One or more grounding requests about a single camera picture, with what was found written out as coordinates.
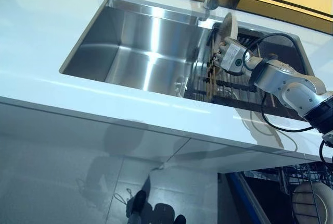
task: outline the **glossy tiled floor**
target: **glossy tiled floor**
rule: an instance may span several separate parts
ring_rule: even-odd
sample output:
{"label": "glossy tiled floor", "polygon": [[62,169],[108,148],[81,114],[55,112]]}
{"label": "glossy tiled floor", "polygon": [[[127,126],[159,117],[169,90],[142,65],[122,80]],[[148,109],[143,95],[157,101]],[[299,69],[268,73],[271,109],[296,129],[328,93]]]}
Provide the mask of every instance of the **glossy tiled floor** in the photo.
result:
{"label": "glossy tiled floor", "polygon": [[126,223],[126,205],[121,201],[140,189],[149,194],[142,214],[145,220],[170,223],[182,214],[187,223],[217,223],[217,174],[174,167],[156,170],[160,165],[124,159],[107,223]]}
{"label": "glossy tiled floor", "polygon": [[174,213],[187,223],[217,223],[216,173],[152,171],[161,163],[11,138],[2,145],[0,223],[127,223],[129,192],[143,185],[149,191],[143,218],[170,220]]}

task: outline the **stainless steel sink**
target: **stainless steel sink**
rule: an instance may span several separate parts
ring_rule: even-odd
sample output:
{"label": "stainless steel sink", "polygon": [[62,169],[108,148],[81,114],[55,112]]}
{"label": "stainless steel sink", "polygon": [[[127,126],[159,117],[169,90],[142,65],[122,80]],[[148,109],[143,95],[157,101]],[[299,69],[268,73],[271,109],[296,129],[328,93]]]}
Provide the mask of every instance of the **stainless steel sink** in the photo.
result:
{"label": "stainless steel sink", "polygon": [[[131,88],[180,96],[252,111],[261,110],[263,91],[249,86],[245,75],[222,71],[214,96],[207,97],[207,62],[210,39],[219,26],[211,18],[190,15],[140,1],[105,0],[62,65],[63,74]],[[243,23],[238,41],[244,46],[276,31]],[[263,41],[252,49],[262,57],[274,53],[298,72],[313,74],[305,51],[295,35],[301,55],[282,37]],[[300,119],[270,96],[264,105],[272,115]]]}
{"label": "stainless steel sink", "polygon": [[60,72],[183,96],[209,29],[197,17],[123,0],[106,0]]}

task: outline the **shoe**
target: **shoe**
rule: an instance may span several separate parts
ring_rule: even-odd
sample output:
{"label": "shoe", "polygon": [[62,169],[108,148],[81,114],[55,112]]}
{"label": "shoe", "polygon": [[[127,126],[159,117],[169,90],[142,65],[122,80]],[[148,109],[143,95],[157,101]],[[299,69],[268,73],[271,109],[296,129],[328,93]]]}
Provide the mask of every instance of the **shoe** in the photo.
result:
{"label": "shoe", "polygon": [[184,215],[178,215],[173,224],[186,224],[186,218]]}
{"label": "shoe", "polygon": [[140,190],[139,192],[136,193],[135,197],[134,197],[134,202],[133,202],[133,207],[132,207],[132,212],[136,212],[136,213],[141,213],[142,209],[145,206],[146,203],[146,198],[147,198],[147,194],[145,191]]}

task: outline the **dishwasher rack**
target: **dishwasher rack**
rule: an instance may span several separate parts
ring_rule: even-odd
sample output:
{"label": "dishwasher rack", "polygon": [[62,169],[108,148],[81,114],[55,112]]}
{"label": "dishwasher rack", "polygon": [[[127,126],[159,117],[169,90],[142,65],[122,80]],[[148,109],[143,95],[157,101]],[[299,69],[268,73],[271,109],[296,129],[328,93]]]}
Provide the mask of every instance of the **dishwasher rack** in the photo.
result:
{"label": "dishwasher rack", "polygon": [[[316,182],[321,182],[331,189],[333,189],[333,170],[332,168],[326,166],[322,162],[315,162],[309,164],[299,164],[293,166],[261,169],[255,171],[244,172],[245,177],[257,178],[262,180],[277,181],[280,185],[280,190],[285,195],[290,197],[290,204],[305,204],[312,205],[315,207],[315,215],[310,214],[300,214],[295,213],[292,210],[292,216],[294,221],[296,221],[296,216],[307,216],[315,218],[318,224],[321,224],[318,211],[318,202],[316,202],[316,197],[313,190],[313,184]],[[308,182],[311,186],[311,190],[307,192],[295,192],[295,188],[298,185]],[[292,196],[297,193],[310,193],[313,198],[312,203],[297,203],[293,202]]]}

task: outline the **metal rack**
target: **metal rack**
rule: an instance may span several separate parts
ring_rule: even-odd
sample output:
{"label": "metal rack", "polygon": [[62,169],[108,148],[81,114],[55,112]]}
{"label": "metal rack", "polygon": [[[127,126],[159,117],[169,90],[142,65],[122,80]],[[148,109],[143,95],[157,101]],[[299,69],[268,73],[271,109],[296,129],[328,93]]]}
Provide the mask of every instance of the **metal rack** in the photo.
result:
{"label": "metal rack", "polygon": [[[264,35],[264,32],[239,27],[237,41],[243,46],[248,47],[253,41]],[[214,30],[208,41],[210,48],[213,36]],[[285,39],[276,36],[271,41],[257,44],[252,49],[252,52],[259,57],[264,57],[270,53],[277,54],[279,55],[279,60],[292,65],[296,71],[309,74],[302,60],[306,59],[306,56],[300,57],[296,54],[294,47],[283,45],[282,42]],[[255,85],[249,85],[249,78],[246,75],[234,76],[224,70],[217,72],[209,60],[204,60],[203,62],[202,65],[194,68],[195,72],[193,72],[188,83],[188,90],[184,95],[185,98],[261,112],[261,101],[264,91],[258,89]],[[283,106],[271,94],[268,95],[265,101],[264,112],[270,115],[304,120],[294,110]]]}
{"label": "metal rack", "polygon": [[[316,202],[316,197],[313,190],[313,184],[315,182],[321,182],[331,189],[333,189],[333,170],[328,168],[325,164],[321,162],[300,164],[294,166],[286,166],[271,169],[262,169],[256,171],[244,172],[246,177],[252,177],[263,180],[278,181],[280,184],[280,190],[290,196],[290,203],[293,204],[303,204],[312,205],[315,207],[313,213],[295,213],[292,210],[292,215],[294,220],[297,216],[307,216],[311,218],[316,218],[317,223],[321,223],[318,212],[318,202]],[[295,188],[303,183],[308,182],[310,184],[311,190],[299,192],[295,191]],[[311,194],[312,199],[309,203],[299,203],[293,201],[293,195],[295,194]]]}

